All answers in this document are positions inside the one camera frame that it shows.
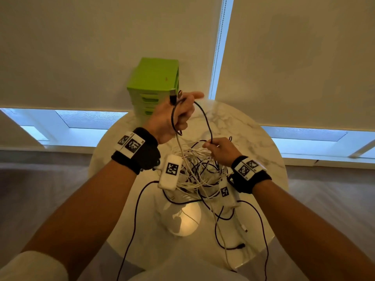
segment human arm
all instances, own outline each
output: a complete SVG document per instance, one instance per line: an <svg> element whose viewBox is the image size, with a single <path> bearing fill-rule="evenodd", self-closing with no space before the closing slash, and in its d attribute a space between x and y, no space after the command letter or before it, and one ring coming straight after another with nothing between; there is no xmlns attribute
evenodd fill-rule
<svg viewBox="0 0 375 281"><path fill-rule="evenodd" d="M241 156L227 138L203 146L229 167ZM362 251L274 182L255 184L252 194L280 244L310 280L375 280L375 265Z"/></svg>
<svg viewBox="0 0 375 281"><path fill-rule="evenodd" d="M175 111L178 130L187 128L194 99L203 94L185 93L183 97L186 100ZM143 126L159 144L174 136L172 108L167 99ZM22 251L38 251L55 258L64 265L69 279L76 280L115 227L135 178L128 167L111 160L44 222Z"/></svg>

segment left arm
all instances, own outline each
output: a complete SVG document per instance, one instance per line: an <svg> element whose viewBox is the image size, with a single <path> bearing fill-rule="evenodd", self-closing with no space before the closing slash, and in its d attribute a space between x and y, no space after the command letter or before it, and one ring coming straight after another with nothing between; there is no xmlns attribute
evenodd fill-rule
<svg viewBox="0 0 375 281"><path fill-rule="evenodd" d="M203 94L185 93L183 97L186 100L175 111L178 130L187 128L194 100ZM167 99L144 125L159 144L175 135L172 108ZM128 167L111 160L44 222L22 251L38 251L55 258L64 265L69 279L76 280L115 227L135 178Z"/></svg>

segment person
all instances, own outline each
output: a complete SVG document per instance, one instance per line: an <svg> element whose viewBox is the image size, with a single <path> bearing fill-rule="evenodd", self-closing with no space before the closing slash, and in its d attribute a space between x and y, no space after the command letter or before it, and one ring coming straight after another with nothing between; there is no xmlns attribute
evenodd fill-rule
<svg viewBox="0 0 375 281"><path fill-rule="evenodd" d="M183 98L185 101L177 105L174 113L177 130L187 128L194 112L194 100L203 98L203 94L185 93ZM171 126L172 108L168 100L164 101L143 126L143 132L146 130L147 136L153 138L151 141L164 144L175 136ZM228 167L242 156L227 138L214 138L203 146L212 152L215 160ZM121 160L111 160L73 193L44 222L22 252L0 270L0 280L76 280L119 220L139 172L134 166L125 165ZM375 266L363 252L272 180L256 183L252 194L280 244L307 278L375 280ZM167 265L133 279L247 280L240 274L194 259L186 263L183 255L184 258L169 259ZM170 273L171 268L180 272L178 277Z"/></svg>

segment white power adapter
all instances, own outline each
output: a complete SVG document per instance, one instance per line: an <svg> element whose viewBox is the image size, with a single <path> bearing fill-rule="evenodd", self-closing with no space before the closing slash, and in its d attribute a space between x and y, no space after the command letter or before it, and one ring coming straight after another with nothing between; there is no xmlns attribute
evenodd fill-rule
<svg viewBox="0 0 375 281"><path fill-rule="evenodd" d="M235 208L240 206L240 203L237 202L237 200L240 200L238 191L225 178L219 182L219 189L224 207Z"/></svg>
<svg viewBox="0 0 375 281"><path fill-rule="evenodd" d="M161 169L162 174L160 175L159 184L157 185L160 189L175 190L177 181L179 179L180 170L182 166L182 157L176 155L167 155L164 160L164 165L158 168Z"/></svg>

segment green drawer unit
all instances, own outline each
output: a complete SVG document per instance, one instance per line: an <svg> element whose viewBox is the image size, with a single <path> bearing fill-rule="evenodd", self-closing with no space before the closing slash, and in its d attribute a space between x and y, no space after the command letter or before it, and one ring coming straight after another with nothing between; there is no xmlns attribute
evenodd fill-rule
<svg viewBox="0 0 375 281"><path fill-rule="evenodd" d="M127 84L136 116L144 122L157 104L179 90L178 60L142 58Z"/></svg>

